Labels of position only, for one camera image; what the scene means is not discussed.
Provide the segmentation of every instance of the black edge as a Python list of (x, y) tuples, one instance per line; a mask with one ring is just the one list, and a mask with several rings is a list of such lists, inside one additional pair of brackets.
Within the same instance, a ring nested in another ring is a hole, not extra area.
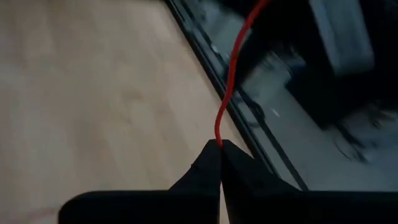
[[(185, 30), (183, 24), (183, 18), (181, 18), (181, 13), (178, 11), (176, 5), (174, 4), (173, 0), (165, 0), (167, 6), (170, 8), (177, 24), (180, 26), (181, 31), (183, 32), (186, 40), (190, 44), (193, 52), (197, 56), (199, 62), (201, 63), (203, 69), (205, 70), (208, 78), (210, 79), (211, 84), (215, 88), (218, 96), (220, 98), (224, 97), (225, 94), (225, 85), (222, 82), (221, 78), (216, 74), (215, 69), (213, 68), (210, 61), (207, 59), (206, 54), (202, 51), (199, 44), (196, 42), (195, 38), (189, 33), (189, 31)], [(254, 137), (253, 132), (250, 130), (247, 122), (245, 121), (242, 113), (238, 110), (238, 107), (234, 100), (231, 100), (227, 106), (227, 111), (232, 118), (235, 126), (237, 127), (240, 135), (242, 135), (243, 141), (248, 146), (249, 150), (253, 154), (254, 158), (261, 161), (262, 164), (265, 165), (267, 170), (280, 177), (278, 172), (276, 171), (275, 167), (272, 165), (272, 162), (268, 158), (267, 154), (263, 150), (262, 146), (260, 145), (257, 138)]]

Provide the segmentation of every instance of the wire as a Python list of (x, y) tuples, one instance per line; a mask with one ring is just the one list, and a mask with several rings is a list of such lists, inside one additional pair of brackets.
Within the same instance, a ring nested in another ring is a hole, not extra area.
[(220, 134), (220, 126), (221, 119), (223, 117), (223, 113), (228, 105), (229, 100), (232, 97), (234, 90), (234, 82), (235, 82), (235, 70), (236, 70), (236, 62), (238, 61), (239, 50), (242, 46), (244, 36), (249, 31), (250, 27), (253, 25), (254, 20), (260, 14), (261, 10), (270, 3), (271, 0), (260, 0), (256, 6), (254, 6), (253, 10), (249, 13), (248, 17), (244, 21), (242, 29), (239, 31), (239, 34), (235, 40), (234, 48), (231, 52), (231, 60), (229, 61), (229, 72), (228, 72), (228, 81), (227, 87), (225, 91), (225, 95), (223, 101), (221, 103), (220, 109), (218, 110), (214, 132), (216, 136), (217, 144), (220, 148), (223, 147), (223, 140)]

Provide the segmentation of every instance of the black device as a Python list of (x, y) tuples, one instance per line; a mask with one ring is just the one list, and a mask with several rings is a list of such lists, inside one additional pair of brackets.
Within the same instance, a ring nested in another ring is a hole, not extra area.
[(79, 195), (58, 213), (64, 223), (218, 223), (220, 184), (230, 223), (395, 223), (397, 193), (302, 192), (270, 174), (231, 141), (207, 142), (168, 190)]

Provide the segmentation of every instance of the light wood floor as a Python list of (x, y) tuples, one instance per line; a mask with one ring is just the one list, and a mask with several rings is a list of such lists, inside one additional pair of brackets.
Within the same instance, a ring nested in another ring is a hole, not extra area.
[[(86, 191), (169, 188), (219, 105), (160, 1), (0, 0), (0, 223), (55, 223)], [(228, 116), (221, 130), (245, 147)]]

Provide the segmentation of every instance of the red cable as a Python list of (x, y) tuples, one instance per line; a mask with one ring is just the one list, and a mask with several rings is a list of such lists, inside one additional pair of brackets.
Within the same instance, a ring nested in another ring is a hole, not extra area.
[(239, 34), (235, 40), (234, 48), (231, 52), (231, 60), (229, 61), (229, 72), (228, 72), (228, 82), (226, 87), (226, 92), (223, 98), (223, 102), (221, 103), (220, 109), (218, 110), (216, 123), (214, 126), (214, 132), (216, 135), (217, 144), (220, 147), (223, 147), (223, 140), (220, 134), (220, 125), (221, 118), (223, 117), (224, 110), (228, 105), (228, 101), (231, 99), (234, 89), (235, 82), (235, 70), (236, 70), (236, 61), (238, 60), (238, 53), (242, 46), (244, 36), (253, 25), (254, 20), (260, 14), (261, 10), (270, 2), (271, 0), (260, 0), (257, 5), (250, 12), (246, 20), (244, 21), (242, 29), (239, 31)]

